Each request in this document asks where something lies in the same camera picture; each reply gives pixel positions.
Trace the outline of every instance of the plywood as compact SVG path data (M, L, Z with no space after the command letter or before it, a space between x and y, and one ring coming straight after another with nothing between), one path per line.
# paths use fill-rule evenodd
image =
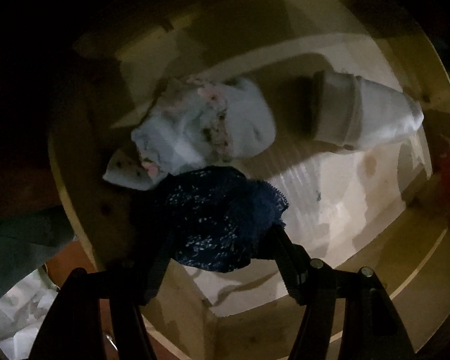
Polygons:
M66 212L98 265L123 259L135 236L128 192L101 180L111 153L144 116L162 79L199 73L217 80L249 75L263 90L276 142L235 165L287 195L292 205L284 220L294 242L333 266L372 266L397 299L417 283L424 260L423 267L434 266L430 252L448 232L436 210L438 179L427 180L450 146L450 83L421 28L394 2L122 0L75 50L58 88L50 157ZM307 78L324 68L420 100L423 130L370 152L311 142L303 119ZM277 359L288 354L303 311L284 294L270 262L227 276L171 264L143 313L183 358ZM434 325L450 308L450 291L441 295L443 307L428 319ZM420 346L430 330L415 326L408 325Z

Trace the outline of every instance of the navy blue lace fabric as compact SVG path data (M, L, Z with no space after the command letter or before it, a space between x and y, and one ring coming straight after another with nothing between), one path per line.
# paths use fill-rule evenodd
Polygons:
M148 193L146 207L134 209L143 213L148 229L174 232L172 257L223 273L249 265L267 230L284 227L281 216L288 208L279 190L232 167L169 175Z

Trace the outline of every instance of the screw head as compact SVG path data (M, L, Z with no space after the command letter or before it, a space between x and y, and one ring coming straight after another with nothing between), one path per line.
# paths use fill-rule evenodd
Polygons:
M366 278L371 278L373 276L373 269L371 269L370 267L364 266L361 269L361 273L363 276L365 276Z
M311 259L310 266L315 269L320 269L323 267L323 261L321 259Z

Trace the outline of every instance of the gray fabric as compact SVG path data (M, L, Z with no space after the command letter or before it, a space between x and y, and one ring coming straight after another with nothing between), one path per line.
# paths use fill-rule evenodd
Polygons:
M0 223L0 298L72 241L62 207Z

